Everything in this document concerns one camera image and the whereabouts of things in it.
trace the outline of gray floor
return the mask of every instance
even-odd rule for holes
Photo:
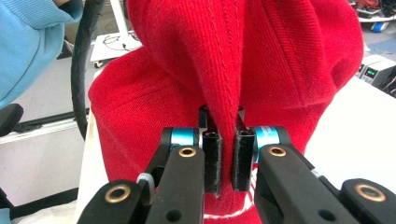
[[[98,34],[117,32],[116,23],[106,8]],[[74,41],[76,25],[66,27]],[[396,26],[375,34],[370,25],[362,26],[364,41],[371,49],[366,54],[381,54],[396,61]],[[24,108],[22,120],[38,119],[72,111],[70,93],[70,58],[55,61],[37,82],[17,101]],[[86,89],[94,72],[87,63]],[[0,187],[16,205],[28,203],[52,193],[76,188],[79,180],[84,142],[78,129],[51,133],[0,145]]]

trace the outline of digital display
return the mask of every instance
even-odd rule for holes
[[[370,78],[374,78],[377,72],[378,71],[376,71],[376,70],[374,70],[372,68],[367,68],[367,71],[366,71],[366,73],[364,75],[367,76],[367,77],[370,77]]]

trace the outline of light blue cloth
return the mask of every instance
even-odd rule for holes
[[[0,209],[0,224],[10,224],[11,220],[9,220],[9,209],[2,208]]]
[[[81,0],[0,0],[0,109],[12,103],[62,50],[64,24],[79,21]]]

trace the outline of red garment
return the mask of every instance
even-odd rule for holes
[[[247,126],[285,127],[304,152],[318,120],[358,70],[361,28],[347,1],[130,0],[142,49],[111,62],[92,84],[107,175],[136,180],[163,127],[197,127],[208,104],[224,138],[221,195],[205,212],[242,210],[233,192],[239,105]],[[254,208],[205,223],[260,223]]]

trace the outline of person's hand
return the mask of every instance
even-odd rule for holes
[[[55,3],[55,5],[57,7],[59,7],[59,6],[63,5],[63,4],[65,4],[68,1],[70,1],[70,0],[53,0],[53,3]]]

